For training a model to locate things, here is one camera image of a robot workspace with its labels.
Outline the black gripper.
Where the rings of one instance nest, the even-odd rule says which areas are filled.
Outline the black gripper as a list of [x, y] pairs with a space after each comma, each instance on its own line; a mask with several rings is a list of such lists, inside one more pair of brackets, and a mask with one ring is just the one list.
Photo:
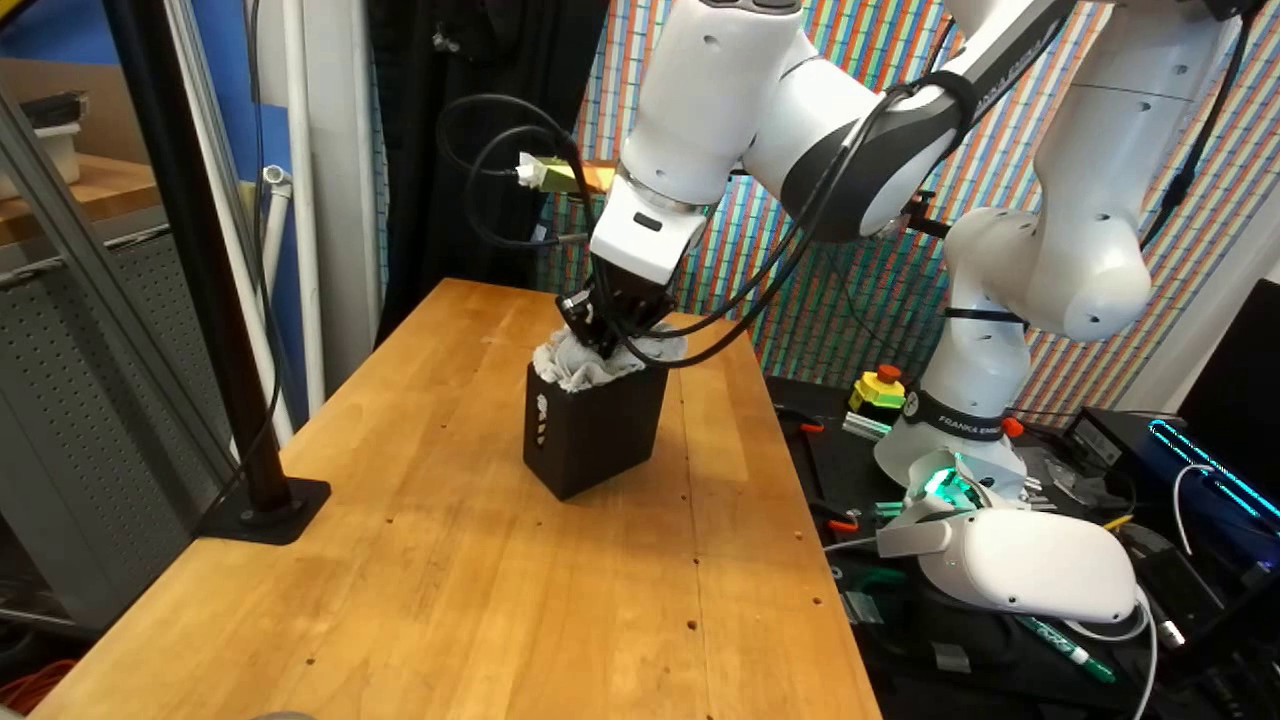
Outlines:
[[557, 298], [568, 330], [598, 357], [614, 357], [626, 334], [657, 327], [669, 311], [669, 288], [598, 260], [590, 280]]

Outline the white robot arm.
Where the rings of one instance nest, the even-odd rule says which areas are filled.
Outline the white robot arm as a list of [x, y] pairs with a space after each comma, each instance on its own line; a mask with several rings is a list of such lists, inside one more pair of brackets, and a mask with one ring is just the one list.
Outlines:
[[1108, 339], [1146, 311], [1141, 201], [1270, 0], [945, 0], [966, 46], [885, 91], [815, 53], [801, 0], [673, 0], [590, 238], [591, 280], [562, 298], [568, 327], [591, 353], [657, 330], [733, 174], [815, 238], [889, 227], [1079, 5], [1106, 5], [1108, 23], [1036, 146], [1040, 203], [954, 225], [945, 334], [875, 444], [893, 474], [933, 452], [1013, 472], [1006, 417], [1028, 385], [1028, 334]]

